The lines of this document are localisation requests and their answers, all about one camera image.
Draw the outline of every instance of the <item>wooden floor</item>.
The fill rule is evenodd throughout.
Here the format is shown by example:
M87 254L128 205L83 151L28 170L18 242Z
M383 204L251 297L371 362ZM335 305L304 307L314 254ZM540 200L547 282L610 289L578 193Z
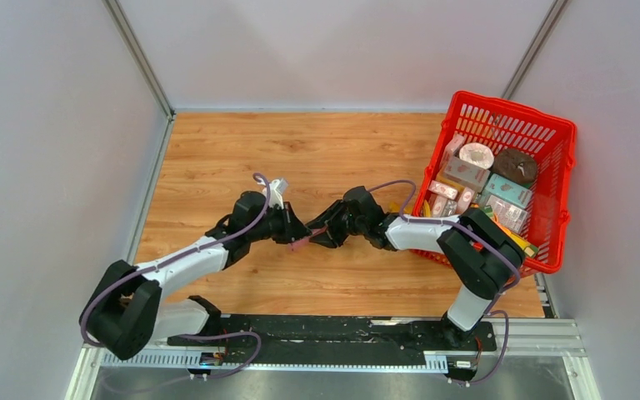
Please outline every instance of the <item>wooden floor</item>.
M442 114L178 114L143 230L137 261L197 240L232 211L253 172L285 177L284 199L303 221L354 186L409 178L418 185L433 152ZM386 208L408 185L375 193ZM203 277L169 300L201 295L223 313L441 316L460 282L454 272L410 252L379 251L363 237L339 249L308 245L290 253L271 241L229 269ZM532 278L497 308L543 317Z

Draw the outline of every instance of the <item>metal base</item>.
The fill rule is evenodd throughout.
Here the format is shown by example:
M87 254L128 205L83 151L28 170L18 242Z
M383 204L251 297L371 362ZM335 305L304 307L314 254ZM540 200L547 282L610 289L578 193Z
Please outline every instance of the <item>metal base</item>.
M490 369L495 357L480 364ZM161 387L171 379L183 382ZM484 384L458 387L429 373L340 373L306 371L244 371L220 380L189 380L186 372L157 368L105 367L92 399L263 399L274 400L578 400L573 396L563 360L557 357L512 357ZM101 383L121 392L111 392ZM152 391L132 394L132 389Z
M389 319L376 320L383 321L385 324L400 324L415 321L437 321L439 318L404 318L395 317ZM498 318L487 319L493 326L497 349L500 349L503 343L504 321ZM199 359L203 353L214 353L216 347L172 347L165 343L159 343L147 346L138 356L121 362L106 349L85 347L82 350L80 360L75 371L77 380L72 381L72 386L68 391L68 397L72 399L89 399L98 375L99 368L165 368L180 369L181 373L187 373L188 368L199 368ZM494 359L498 355L498 350L493 352L485 352L483 359ZM324 373L355 373L355 372L374 372L374 373L407 373L407 374L438 374L445 371L446 361L463 359L464 357L473 357L473 351L430 351L422 353L421 365L335 365L335 364L306 364L300 362L289 363L254 363L249 366L251 371L266 372L296 372L302 373L307 371L324 372ZM589 361L583 342L580 340L578 327L571 319L530 319L530 318L513 318L510 320L509 339L505 360L530 358L530 359L551 359L562 360L560 363L565 366L568 383L571 387L572 397L576 400L585 398L598 399L597 386L593 380L590 371ZM484 371L489 369L490 362L480 365L480 376ZM235 368L236 363L225 363L222 366L209 367L209 369L228 369ZM520 385L528 385L528 378L524 377L523 381L515 381L513 391L510 393L518 393Z

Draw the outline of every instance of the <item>white roll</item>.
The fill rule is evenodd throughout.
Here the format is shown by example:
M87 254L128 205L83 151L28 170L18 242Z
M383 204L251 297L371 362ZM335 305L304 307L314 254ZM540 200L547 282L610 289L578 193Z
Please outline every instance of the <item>white roll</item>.
M460 159L484 169L489 169L494 164L492 150L480 143L468 143L462 146Z

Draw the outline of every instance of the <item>plastic basket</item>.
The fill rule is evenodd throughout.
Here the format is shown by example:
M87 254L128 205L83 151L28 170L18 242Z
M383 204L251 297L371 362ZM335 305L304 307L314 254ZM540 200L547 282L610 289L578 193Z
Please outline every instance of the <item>plastic basket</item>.
M531 186L533 198L522 235L540 248L535 258L522 265L522 277L536 272L555 273L563 262L563 244L568 212L570 172L575 166L576 126L574 123L544 114L530 107L501 98L484 97L470 92L457 92L452 97L447 116L412 215L420 215L427 196L428 184L438 174L443 149L455 133L477 142L499 154L504 148L517 148L531 155L538 163L537 180ZM415 253L449 266L442 254L414 250Z

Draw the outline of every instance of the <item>white wall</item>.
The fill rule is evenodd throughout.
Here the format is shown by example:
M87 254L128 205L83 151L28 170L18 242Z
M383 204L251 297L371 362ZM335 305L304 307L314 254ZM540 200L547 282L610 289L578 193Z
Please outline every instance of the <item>white wall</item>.
M517 101L579 127L562 271L602 398L640 398L640 3L576 0Z
M498 96L553 0L122 0L176 108L447 108Z
M0 399L63 398L163 130L101 2L0 1Z

